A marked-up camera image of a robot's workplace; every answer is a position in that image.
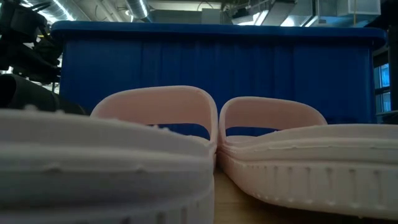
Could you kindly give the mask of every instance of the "blue container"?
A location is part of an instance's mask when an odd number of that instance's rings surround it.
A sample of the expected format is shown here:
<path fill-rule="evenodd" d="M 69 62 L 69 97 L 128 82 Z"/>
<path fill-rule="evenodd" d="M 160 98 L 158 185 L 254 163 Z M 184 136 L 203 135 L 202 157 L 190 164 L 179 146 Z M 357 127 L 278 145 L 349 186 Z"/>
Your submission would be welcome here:
<path fill-rule="evenodd" d="M 294 100 L 329 123 L 373 123 L 379 29 L 120 22 L 53 25 L 64 43 L 60 94 L 92 109 L 106 96 L 191 85 L 222 105 L 236 96 Z"/>

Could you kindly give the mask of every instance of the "wooden surface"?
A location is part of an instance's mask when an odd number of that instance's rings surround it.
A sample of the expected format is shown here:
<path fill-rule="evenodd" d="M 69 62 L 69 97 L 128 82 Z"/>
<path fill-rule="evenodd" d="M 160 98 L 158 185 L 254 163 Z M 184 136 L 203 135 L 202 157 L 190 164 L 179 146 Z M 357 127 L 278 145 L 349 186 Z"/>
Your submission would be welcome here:
<path fill-rule="evenodd" d="M 239 190 L 220 170 L 215 172 L 215 224 L 398 223 L 266 204 Z"/>

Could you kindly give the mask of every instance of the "slide sandal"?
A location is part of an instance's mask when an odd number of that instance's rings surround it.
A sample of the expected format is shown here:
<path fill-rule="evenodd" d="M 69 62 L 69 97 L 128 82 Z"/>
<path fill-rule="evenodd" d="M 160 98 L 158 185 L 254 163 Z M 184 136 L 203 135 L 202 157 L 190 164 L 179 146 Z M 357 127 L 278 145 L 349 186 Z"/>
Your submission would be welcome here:
<path fill-rule="evenodd" d="M 232 127 L 280 131 L 226 136 Z M 398 219 L 398 126 L 327 125 L 314 108 L 260 97 L 221 110 L 218 162 L 247 194 L 267 203 Z"/>
<path fill-rule="evenodd" d="M 198 123 L 211 140 L 124 119 Z M 213 223 L 217 116 L 203 90 L 124 91 L 91 118 L 0 110 L 0 123 L 0 223 Z"/>

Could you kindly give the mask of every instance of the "wooden table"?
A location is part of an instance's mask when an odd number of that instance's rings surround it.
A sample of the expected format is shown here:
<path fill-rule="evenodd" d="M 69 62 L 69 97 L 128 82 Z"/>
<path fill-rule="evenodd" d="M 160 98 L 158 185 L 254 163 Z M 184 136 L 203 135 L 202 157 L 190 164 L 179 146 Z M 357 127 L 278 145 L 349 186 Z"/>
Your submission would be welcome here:
<path fill-rule="evenodd" d="M 246 195 L 222 171 L 215 172 L 215 224 L 398 223 L 266 204 Z"/>

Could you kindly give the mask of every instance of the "window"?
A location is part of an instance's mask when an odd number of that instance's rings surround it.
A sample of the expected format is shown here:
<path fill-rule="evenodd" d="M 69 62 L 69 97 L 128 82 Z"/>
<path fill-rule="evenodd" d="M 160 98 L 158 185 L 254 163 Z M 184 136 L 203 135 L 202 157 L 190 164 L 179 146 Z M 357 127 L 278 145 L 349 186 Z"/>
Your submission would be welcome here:
<path fill-rule="evenodd" d="M 376 89 L 376 112 L 391 110 L 389 64 L 374 68 L 374 87 Z"/>

